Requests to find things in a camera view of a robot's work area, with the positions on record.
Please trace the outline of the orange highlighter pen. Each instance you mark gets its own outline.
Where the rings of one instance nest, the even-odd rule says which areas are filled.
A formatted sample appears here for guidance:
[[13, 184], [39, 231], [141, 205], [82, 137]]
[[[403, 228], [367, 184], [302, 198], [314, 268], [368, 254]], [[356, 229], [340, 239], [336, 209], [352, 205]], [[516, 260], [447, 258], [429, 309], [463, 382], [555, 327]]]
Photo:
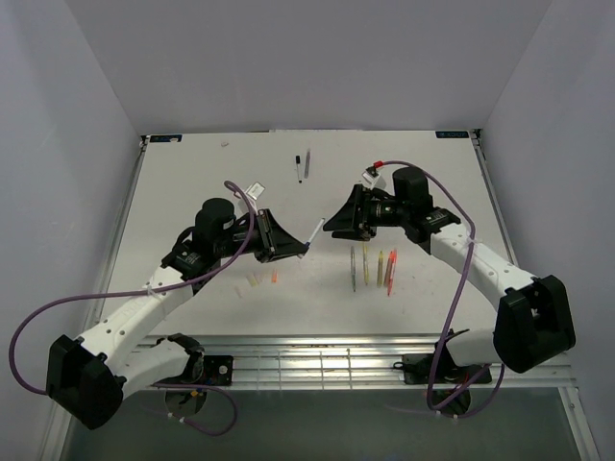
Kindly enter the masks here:
[[383, 285], [388, 286], [391, 278], [392, 266], [394, 263], [395, 255], [394, 252], [391, 251], [386, 260], [385, 268], [384, 268], [384, 276], [383, 276]]

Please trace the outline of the blue gel pen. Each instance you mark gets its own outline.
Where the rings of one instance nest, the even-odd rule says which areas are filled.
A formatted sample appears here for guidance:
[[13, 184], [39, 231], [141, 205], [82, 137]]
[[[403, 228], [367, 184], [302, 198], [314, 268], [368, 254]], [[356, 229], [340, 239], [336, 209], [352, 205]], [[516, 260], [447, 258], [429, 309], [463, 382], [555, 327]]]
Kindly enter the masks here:
[[301, 258], [305, 257], [305, 255], [308, 253], [309, 249], [311, 248], [311, 244], [313, 243], [314, 239], [316, 238], [318, 233], [323, 228], [325, 222], [326, 222], [326, 218], [321, 218], [318, 221], [318, 224], [316, 225], [316, 227], [312, 231], [311, 235], [309, 236], [307, 242], [305, 243], [305, 250], [297, 256], [298, 258], [301, 259]]

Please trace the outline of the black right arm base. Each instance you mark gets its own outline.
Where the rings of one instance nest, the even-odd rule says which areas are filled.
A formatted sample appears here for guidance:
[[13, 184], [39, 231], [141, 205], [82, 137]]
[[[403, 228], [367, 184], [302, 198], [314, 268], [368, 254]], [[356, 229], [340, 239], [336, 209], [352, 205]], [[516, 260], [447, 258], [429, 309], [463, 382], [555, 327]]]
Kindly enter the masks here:
[[[392, 369], [403, 375], [403, 382], [408, 385], [427, 385], [431, 372], [432, 353], [408, 353], [394, 362]], [[457, 367], [441, 358], [435, 372], [436, 384], [463, 384], [479, 374], [481, 365]]]

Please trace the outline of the yellow gel pen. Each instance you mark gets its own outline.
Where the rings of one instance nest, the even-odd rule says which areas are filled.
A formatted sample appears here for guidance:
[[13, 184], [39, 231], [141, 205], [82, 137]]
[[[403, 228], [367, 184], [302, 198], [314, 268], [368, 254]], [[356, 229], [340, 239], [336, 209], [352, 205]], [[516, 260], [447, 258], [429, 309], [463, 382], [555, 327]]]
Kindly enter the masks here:
[[369, 248], [366, 242], [362, 243], [362, 273], [363, 273], [364, 284], [369, 285], [369, 282], [370, 282]]

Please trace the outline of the green gel pen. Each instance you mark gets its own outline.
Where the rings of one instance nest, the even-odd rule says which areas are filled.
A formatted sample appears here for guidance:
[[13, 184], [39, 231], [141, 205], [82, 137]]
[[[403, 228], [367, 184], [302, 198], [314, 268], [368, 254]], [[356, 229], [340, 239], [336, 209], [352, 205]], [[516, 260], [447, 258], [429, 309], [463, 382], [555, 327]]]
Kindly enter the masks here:
[[357, 261], [356, 261], [356, 249], [355, 246], [351, 246], [350, 249], [350, 274], [351, 274], [351, 286], [353, 292], [357, 291]]

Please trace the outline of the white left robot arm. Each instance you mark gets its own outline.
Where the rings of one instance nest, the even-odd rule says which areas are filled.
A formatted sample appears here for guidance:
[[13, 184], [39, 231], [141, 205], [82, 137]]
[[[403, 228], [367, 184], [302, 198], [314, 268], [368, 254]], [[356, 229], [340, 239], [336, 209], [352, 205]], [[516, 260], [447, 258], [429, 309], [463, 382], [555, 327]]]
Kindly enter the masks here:
[[235, 215], [222, 198], [206, 200], [192, 227], [185, 229], [144, 286], [100, 324], [51, 346], [46, 393], [85, 427], [96, 429], [117, 412], [131, 394], [158, 381], [199, 381], [203, 349], [186, 335], [160, 340], [141, 359], [130, 354], [170, 313], [205, 286], [223, 262], [253, 255], [260, 263], [303, 255], [308, 245], [293, 237], [267, 208]]

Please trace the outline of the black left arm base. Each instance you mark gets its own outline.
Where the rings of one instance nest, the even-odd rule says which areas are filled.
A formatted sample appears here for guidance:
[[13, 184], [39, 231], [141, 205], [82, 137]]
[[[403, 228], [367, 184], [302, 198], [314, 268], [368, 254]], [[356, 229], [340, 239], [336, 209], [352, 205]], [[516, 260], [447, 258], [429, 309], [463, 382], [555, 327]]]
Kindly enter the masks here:
[[204, 355], [195, 365], [195, 383], [228, 387], [233, 383], [234, 357], [232, 355]]

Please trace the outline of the red gel pen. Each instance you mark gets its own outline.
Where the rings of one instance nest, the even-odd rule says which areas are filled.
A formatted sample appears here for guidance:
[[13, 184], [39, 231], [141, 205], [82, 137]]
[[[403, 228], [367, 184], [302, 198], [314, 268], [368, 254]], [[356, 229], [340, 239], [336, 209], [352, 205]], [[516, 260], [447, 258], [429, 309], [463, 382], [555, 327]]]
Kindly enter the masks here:
[[393, 249], [392, 251], [394, 252], [395, 259], [394, 259], [394, 263], [393, 263], [393, 266], [392, 266], [390, 283], [389, 283], [389, 285], [388, 285], [388, 286], [386, 286], [386, 293], [387, 293], [387, 296], [390, 296], [390, 295], [391, 295], [391, 292], [392, 292], [393, 280], [394, 280], [394, 274], [395, 274], [395, 267], [396, 267], [396, 262], [397, 262], [397, 253], [398, 253], [398, 252], [397, 252], [397, 250], [396, 250], [396, 249]]

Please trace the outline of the yellow highlighter pen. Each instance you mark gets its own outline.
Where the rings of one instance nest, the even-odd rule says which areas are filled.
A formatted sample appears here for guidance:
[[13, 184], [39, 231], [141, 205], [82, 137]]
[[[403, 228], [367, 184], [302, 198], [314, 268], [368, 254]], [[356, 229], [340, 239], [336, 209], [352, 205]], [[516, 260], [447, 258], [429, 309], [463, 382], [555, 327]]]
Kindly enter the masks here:
[[379, 251], [378, 256], [378, 265], [377, 265], [377, 287], [382, 287], [383, 285], [383, 251]]

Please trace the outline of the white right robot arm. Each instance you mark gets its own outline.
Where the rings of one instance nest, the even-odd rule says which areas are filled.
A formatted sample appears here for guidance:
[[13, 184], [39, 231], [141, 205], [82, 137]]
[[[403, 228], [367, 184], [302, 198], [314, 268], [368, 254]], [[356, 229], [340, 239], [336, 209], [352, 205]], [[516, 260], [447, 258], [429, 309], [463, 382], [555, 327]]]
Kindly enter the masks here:
[[434, 204], [431, 174], [400, 160], [393, 164], [392, 193], [375, 186], [383, 165], [374, 163], [323, 230], [337, 239], [369, 241], [379, 228], [400, 228], [409, 241], [459, 273], [459, 289], [471, 283], [492, 304], [491, 329], [446, 332], [437, 342], [436, 374], [456, 381], [469, 366], [486, 364], [522, 374], [572, 349], [577, 337], [564, 283], [522, 270], [480, 243], [465, 211]]

